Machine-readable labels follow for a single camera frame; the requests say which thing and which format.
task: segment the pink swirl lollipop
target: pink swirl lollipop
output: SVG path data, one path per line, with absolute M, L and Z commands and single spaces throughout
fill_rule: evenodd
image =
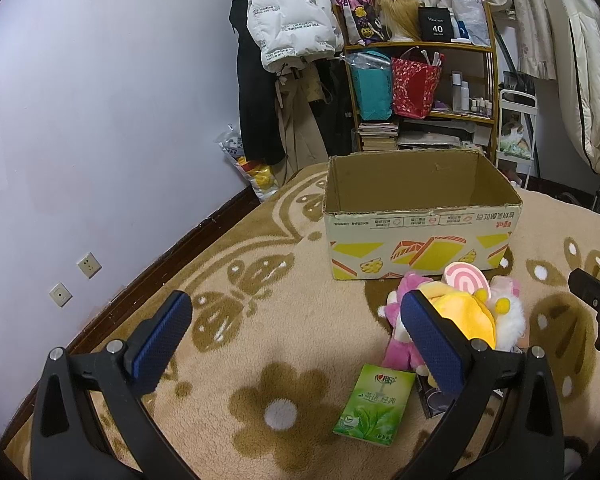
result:
M 487 298 L 491 298 L 491 289 L 489 282 L 478 267 L 464 262 L 454 262 L 446 266 L 442 281 L 461 292 L 475 294 L 479 288 L 487 291 Z

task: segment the red bag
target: red bag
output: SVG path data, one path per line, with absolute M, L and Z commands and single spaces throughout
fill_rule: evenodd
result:
M 440 82 L 442 66 L 403 59 L 409 56 L 414 48 L 417 47 L 410 48 L 400 58 L 394 57 L 391 60 L 394 75 L 394 112 L 411 119 L 424 119 L 433 106 L 433 95 Z

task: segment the white cart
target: white cart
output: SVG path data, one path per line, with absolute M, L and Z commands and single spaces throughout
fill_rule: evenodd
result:
M 514 103 L 512 101 L 507 101 L 504 96 L 505 95 L 518 95 L 529 100 L 533 101 L 533 106 L 522 105 L 519 103 Z M 500 137 L 502 136 L 502 117 L 504 115 L 503 110 L 513 110 L 515 112 L 520 113 L 520 122 L 524 127 L 526 132 L 525 139 L 530 140 L 529 147 L 531 150 L 530 158 L 523 158 L 521 156 L 509 155 L 508 153 L 504 153 L 500 150 Z M 531 119 L 531 124 L 533 126 L 533 133 L 530 133 L 526 130 L 525 124 L 526 121 L 523 120 L 523 115 L 528 115 Z M 499 166 L 501 160 L 509 160 L 511 162 L 516 162 L 518 164 L 524 164 L 527 166 L 526 169 L 526 180 L 525 180 L 525 189 L 529 184 L 529 176 L 531 176 L 531 167 L 534 163 L 534 152 L 536 150 L 536 117 L 538 116 L 538 100 L 535 96 L 525 94 L 524 92 L 519 92 L 517 90 L 501 90 L 500 91 L 500 124 L 498 126 L 498 145 L 496 151 L 496 168 Z

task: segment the white wall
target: white wall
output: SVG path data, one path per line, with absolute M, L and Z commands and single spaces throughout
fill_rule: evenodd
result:
M 244 187 L 212 142 L 237 121 L 230 4 L 1 1 L 0 434 L 49 349 Z
M 496 20 L 498 30 L 507 45 L 507 50 L 517 66 L 516 23 L 509 20 Z M 508 70 L 508 67 L 500 45 L 497 47 L 498 69 L 500 80 L 502 80 L 502 73 Z M 541 79 L 535 79 L 534 81 L 536 83 L 536 97 L 538 98 L 536 143 L 542 178 L 592 194 L 595 193 L 600 186 L 600 176 L 593 173 L 589 165 L 580 158 L 567 136 L 562 122 L 558 83 Z M 518 170 L 526 171 L 526 166 L 520 166 Z M 532 168 L 532 175 L 536 175 L 536 168 Z

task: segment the wall socket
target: wall socket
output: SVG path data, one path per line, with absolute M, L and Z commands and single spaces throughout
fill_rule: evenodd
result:
M 49 291 L 49 295 L 51 296 L 51 299 L 56 302 L 57 306 L 65 306 L 66 302 L 73 297 L 62 283 L 57 283 L 54 288 Z
M 80 270 L 84 273 L 84 275 L 89 279 L 91 279 L 95 273 L 102 268 L 102 266 L 91 253 L 87 254 L 83 259 L 81 259 L 77 265 L 80 267 Z

